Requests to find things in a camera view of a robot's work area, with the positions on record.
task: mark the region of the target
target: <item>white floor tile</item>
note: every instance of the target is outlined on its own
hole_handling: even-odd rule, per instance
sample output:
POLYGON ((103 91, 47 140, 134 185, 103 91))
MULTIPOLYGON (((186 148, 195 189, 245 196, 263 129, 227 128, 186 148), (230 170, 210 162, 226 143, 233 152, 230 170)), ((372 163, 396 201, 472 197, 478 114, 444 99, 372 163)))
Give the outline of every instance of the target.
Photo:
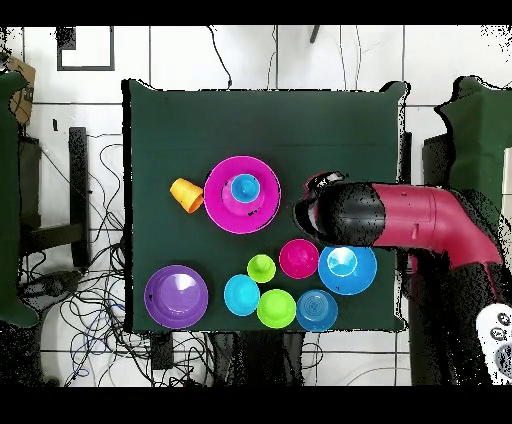
MULTIPOLYGON (((82 359, 83 354, 81 353, 75 356, 75 361, 79 364, 82 359)), ((41 362, 45 377, 57 377, 61 387, 64 386, 70 375, 80 369, 78 365, 73 364, 71 356, 67 352, 42 352, 41 362)), ((148 361, 137 359, 137 363, 144 373, 147 372, 148 375, 151 375, 150 367, 146 368, 148 361)), ((90 355, 85 360, 79 374, 72 380, 70 387, 98 387, 98 384, 100 387, 151 386, 151 383, 140 373, 131 356, 115 358, 108 353, 90 355), (105 371, 112 363, 109 375, 105 371)))
MULTIPOLYGON (((304 343, 316 343, 318 333, 306 333, 304 343)), ((394 352, 395 335, 385 331, 332 331, 322 333, 320 347, 324 351, 394 352)), ((315 350, 308 345, 304 350, 315 350)))
MULTIPOLYGON (((398 355, 397 367, 410 368, 408 357, 398 355)), ((302 355, 303 368, 314 363, 314 354, 302 355)), ((317 374, 315 368, 310 368, 303 370, 303 376, 306 386, 393 386, 394 368, 394 354, 324 353, 317 374)), ((408 378, 410 370, 397 370, 397 385, 410 385, 408 378)))
MULTIPOLYGON (((278 88, 343 90, 340 26, 322 25, 314 44, 309 42, 312 30, 313 25, 279 25, 278 88)), ((348 50, 343 54, 350 88, 355 61, 348 50)))
MULTIPOLYGON (((273 25, 214 27, 217 50, 231 74, 231 88, 265 89, 270 58, 275 51, 273 25)), ((228 76, 206 26, 151 27, 151 45, 153 87, 165 90, 228 87, 228 76)))
MULTIPOLYGON (((173 338, 173 349, 177 353, 181 353, 183 355, 187 355, 188 352, 192 349, 192 353, 197 351, 203 352, 205 342, 203 333, 199 332, 188 332, 188 331, 174 331, 172 333, 173 338)), ((208 340, 208 346, 211 349, 210 341, 208 340)))
POLYGON ((509 83, 512 61, 506 37, 480 25, 406 25, 405 79, 411 83, 408 103, 448 101, 460 76, 476 75, 498 87, 509 83))
POLYGON ((123 137, 89 137, 89 189, 90 200, 96 209, 90 208, 91 228, 122 228, 125 222, 123 137), (116 218, 102 223, 106 211, 116 218))
MULTIPOLYGON (((109 44, 105 31, 97 36, 84 36, 84 28, 77 28, 77 51, 63 54, 63 65, 86 66, 92 62, 91 52, 109 44), (84 51, 84 62, 78 59, 84 51)), ((114 27, 115 71, 57 71, 57 41, 54 27, 25 29, 26 62, 36 69, 34 102, 121 103, 121 80, 149 79, 149 28, 114 27)))
MULTIPOLYGON (((402 318, 407 322, 409 320, 409 301, 402 296, 401 301, 402 318)), ((409 352, 409 329, 401 331, 397 334, 397 351, 398 352, 409 352)))
POLYGON ((503 194, 512 194, 512 148, 503 153, 503 194))
MULTIPOLYGON (((343 25, 347 29, 346 42, 342 44, 356 45, 357 33, 355 26, 343 25)), ((358 25, 361 44, 361 59, 357 89, 363 91, 379 91, 390 81, 402 80, 402 42, 403 25, 358 25)), ((349 89, 355 89, 354 82, 349 89)))
POLYGON ((446 126, 434 108, 406 107, 405 128, 412 132, 411 182, 415 185, 423 184, 423 143, 427 138, 445 134, 446 126))
POLYGON ((512 195, 502 196, 501 213, 506 221, 500 225, 500 240, 505 253, 505 263, 509 269, 512 268, 512 231, 508 227, 512 223, 512 195))
MULTIPOLYGON (((101 149, 109 144, 122 143, 122 107, 117 105, 34 105, 31 124, 27 133, 39 139, 43 152, 55 163, 69 180, 69 128, 85 127, 88 137, 89 173, 96 177, 106 192, 106 202, 117 189, 117 180, 101 164, 101 149), (57 131, 53 120, 57 121, 57 131)), ((109 148, 102 158, 107 166, 119 175, 123 184, 122 149, 109 148)), ((69 222, 69 183, 55 169, 49 159, 41 159, 41 183, 39 213, 42 226, 52 226, 69 222)), ((103 191, 98 182, 89 176, 90 226, 98 228, 105 215, 103 208, 103 191)), ((110 210, 124 222, 124 187, 112 201, 110 210)))
MULTIPOLYGON (((91 238, 96 237, 97 234, 98 233, 92 233, 91 238)), ((122 232, 120 231, 99 232, 98 239, 91 244, 91 258, 94 258, 97 253, 101 252, 110 244, 119 242, 121 236, 122 232)), ((37 271, 46 274, 52 271, 64 271, 73 269, 71 249, 69 245, 48 249, 45 252, 47 254, 47 260, 36 269, 37 271)), ((41 257, 42 256, 40 254, 32 255, 29 262, 30 266, 32 267, 35 263, 37 263, 36 261, 40 260, 39 258, 41 257)), ((105 279, 102 278, 101 280, 98 281, 97 278, 100 277, 102 273, 96 271, 108 271, 110 269, 109 252, 106 251, 105 253, 102 253, 100 256, 98 256, 96 261, 91 265, 90 269, 91 272, 86 274, 83 278, 84 282, 79 284, 79 290, 83 290, 85 288, 90 287, 104 287, 105 279)), ((108 282, 109 287, 115 281, 115 278, 111 278, 108 282)), ((124 299, 124 281, 119 281, 115 283, 112 290, 112 294, 120 297, 121 299, 124 299)), ((87 297, 93 299, 93 301, 100 301, 100 299, 96 299, 97 296, 94 295, 88 294, 87 297)), ((76 314, 80 313, 81 315, 85 315, 90 313, 90 315, 84 318, 84 322, 86 324, 91 325, 94 318, 98 316, 99 310, 100 306, 98 304, 87 304, 84 302, 80 302, 78 300, 76 300, 74 304, 70 304, 69 302, 65 301, 62 308, 61 304, 53 306, 48 311, 48 314, 44 321, 43 331, 41 335, 41 349, 69 350, 71 347, 73 337, 75 337, 76 334, 79 333, 79 330, 85 331, 84 324, 80 321, 80 318, 76 316, 76 314)), ((115 340, 113 338, 111 338, 110 340, 110 346, 114 346, 115 340)), ((79 349, 81 348, 82 345, 82 336, 78 336, 75 339, 75 343, 73 343, 73 349, 79 349)), ((104 350, 104 346, 101 343, 98 343, 95 349, 104 350)))
MULTIPOLYGON (((0 48, 4 45, 0 34, 0 48)), ((7 27, 7 40, 5 47, 11 51, 11 54, 20 60, 23 60, 23 28, 7 27)))
POLYGON ((402 79, 402 29, 321 25, 311 44, 313 25, 280 25, 279 88, 379 91, 402 79))

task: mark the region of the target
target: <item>floor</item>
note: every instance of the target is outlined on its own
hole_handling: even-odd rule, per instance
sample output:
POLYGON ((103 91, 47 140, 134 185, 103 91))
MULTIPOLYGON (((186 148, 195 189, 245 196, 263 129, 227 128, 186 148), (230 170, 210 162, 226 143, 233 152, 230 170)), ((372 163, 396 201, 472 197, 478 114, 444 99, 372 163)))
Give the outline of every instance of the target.
MULTIPOLYGON (((321 26, 313 45, 309 43, 312 27, 279 25, 276 31, 273 25, 214 26, 216 47, 231 75, 231 87, 378 91, 389 81, 409 82, 411 93, 407 98, 405 126, 413 133, 414 184, 422 183, 423 140, 445 132, 433 107, 451 97, 453 81, 461 75, 478 75, 496 86, 512 82, 509 48, 512 34, 505 27, 325 25, 321 26)), ((160 89, 228 86, 228 76, 206 27, 116 26, 114 71, 57 71, 55 28, 8 28, 8 32, 7 46, 37 71, 28 134, 40 140, 45 153, 67 176, 68 128, 86 127, 90 172, 105 187, 107 199, 114 195, 118 182, 98 157, 105 146, 121 144, 107 148, 102 158, 122 178, 121 79, 138 78, 160 89), (53 120, 57 121, 57 130, 53 120)), ((108 27, 77 27, 76 50, 63 51, 62 64, 108 66, 109 37, 108 27)), ((90 184, 92 203, 101 209, 103 193, 96 180, 91 179, 90 184)), ((120 188, 109 209, 124 222, 122 181, 120 188)), ((43 225, 67 222, 69 185, 45 157, 41 162, 40 191, 43 225)), ((506 192, 506 202, 512 205, 511 200, 512 189, 506 192)), ((91 237, 97 238, 93 253, 107 246, 109 237, 112 242, 121 237, 117 230, 98 232, 100 223, 101 218, 91 209, 91 237)), ((71 269, 69 247, 47 253, 47 261, 39 271, 71 269)), ((33 255, 30 263, 37 263, 40 256, 33 255)), ((92 271, 104 269, 108 269, 106 258, 95 263, 92 271)), ((121 284, 116 289, 122 295, 121 284)), ((73 314, 73 306, 66 305, 63 316, 60 312, 59 306, 53 307, 45 321, 42 360, 48 375, 65 381, 73 371, 71 343, 72 350, 77 351, 76 357, 80 358, 84 350, 81 339, 73 339, 77 330, 71 325, 83 328, 83 324, 73 314)), ((402 315, 407 319, 404 299, 402 315)), ((307 335, 307 342, 316 341, 317 335, 307 335)), ((322 334, 318 343, 323 359, 316 369, 304 371, 307 385, 411 384, 407 331, 398 335, 334 332, 322 334)), ((178 355, 185 355, 183 352, 188 350, 182 348, 179 347, 178 355)), ((112 355, 101 353, 101 349, 95 353, 85 362, 86 371, 80 374, 83 377, 76 378, 71 386, 98 385, 97 376, 111 364, 112 355)), ((315 347, 306 345, 303 365, 315 363, 315 355, 315 347)), ((204 375, 200 366, 196 372, 204 375)), ((149 384, 131 358, 117 359, 109 378, 101 382, 101 386, 149 384)))

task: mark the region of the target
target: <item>plastic cup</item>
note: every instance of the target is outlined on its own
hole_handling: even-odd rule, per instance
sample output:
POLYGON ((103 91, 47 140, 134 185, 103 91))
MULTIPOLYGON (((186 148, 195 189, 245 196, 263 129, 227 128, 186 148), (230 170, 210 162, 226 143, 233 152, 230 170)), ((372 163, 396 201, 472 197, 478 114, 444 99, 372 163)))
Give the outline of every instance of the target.
POLYGON ((183 178, 174 181, 170 191, 188 213, 195 212, 203 203, 203 189, 183 178))
POLYGON ((269 328, 284 328, 295 319, 297 305, 292 295, 284 290, 269 290, 260 298, 256 314, 269 328))
POLYGON ((257 283, 268 283, 276 274, 276 264, 268 255, 256 255, 247 264, 247 274, 257 283))
POLYGON ((238 274, 224 287, 224 302, 229 311, 240 317, 252 314, 258 307, 260 289, 247 275, 238 274))
POLYGON ((260 194, 260 183, 251 174, 237 175, 231 182, 231 194, 241 203, 250 203, 260 194))
POLYGON ((279 254, 279 265, 290 278, 300 279, 313 275, 318 267, 318 249, 308 240, 290 240, 279 254))
POLYGON ((306 331, 326 331, 337 318, 336 300, 324 290, 309 290, 297 302, 297 321, 306 331))
POLYGON ((326 247, 318 260, 318 274, 325 286, 341 295, 363 292, 377 274, 377 258, 369 247, 326 247))

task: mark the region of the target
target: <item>orange cup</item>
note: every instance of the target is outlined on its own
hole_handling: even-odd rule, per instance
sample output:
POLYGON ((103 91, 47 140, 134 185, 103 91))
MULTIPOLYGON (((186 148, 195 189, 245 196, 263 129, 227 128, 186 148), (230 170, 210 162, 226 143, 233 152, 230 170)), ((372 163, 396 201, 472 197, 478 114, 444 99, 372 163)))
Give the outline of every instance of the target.
POLYGON ((174 181, 170 191, 188 213, 195 212, 203 203, 203 189, 183 178, 174 181))

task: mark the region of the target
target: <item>plastic bowl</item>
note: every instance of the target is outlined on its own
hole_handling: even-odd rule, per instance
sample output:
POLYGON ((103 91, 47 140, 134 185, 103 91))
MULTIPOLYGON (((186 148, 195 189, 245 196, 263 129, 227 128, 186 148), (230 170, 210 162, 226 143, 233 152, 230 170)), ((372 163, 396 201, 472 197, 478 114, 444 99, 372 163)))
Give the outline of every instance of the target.
POLYGON ((297 302, 297 321, 306 331, 326 331, 337 318, 338 304, 324 290, 309 290, 297 302))
POLYGON ((318 274, 334 293, 350 296, 363 292, 377 273, 377 259, 369 247, 326 247, 318 260, 318 274))
POLYGON ((241 203, 250 203, 260 194, 260 183, 251 174, 237 175, 231 182, 231 194, 241 203))
MULTIPOLYGON (((254 185, 253 190, 249 190, 252 195, 255 188, 254 185)), ((217 164, 210 172, 203 197, 206 212, 215 224, 230 233, 248 234, 261 230, 274 219, 279 210, 281 187, 277 176, 265 162, 251 156, 233 156, 217 164), (233 183, 244 175, 255 178, 259 187, 258 195, 248 203, 237 200, 232 193, 233 183)))
POLYGON ((268 283, 276 275, 276 264, 268 255, 256 255, 247 264, 247 274, 257 283, 268 283))
POLYGON ((294 239, 281 249, 279 265, 290 278, 307 278, 315 273, 318 258, 318 249, 313 243, 304 239, 294 239))
POLYGON ((269 290, 260 298, 256 311, 259 320, 269 328, 284 328, 295 318, 297 305, 292 295, 284 290, 269 290))
POLYGON ((260 289, 247 275, 238 274, 229 279, 224 287, 224 302, 235 315, 245 317, 258 307, 260 289))
POLYGON ((180 329, 194 325, 208 306, 208 288, 192 268, 171 265, 159 269, 144 291, 146 309, 157 323, 180 329))

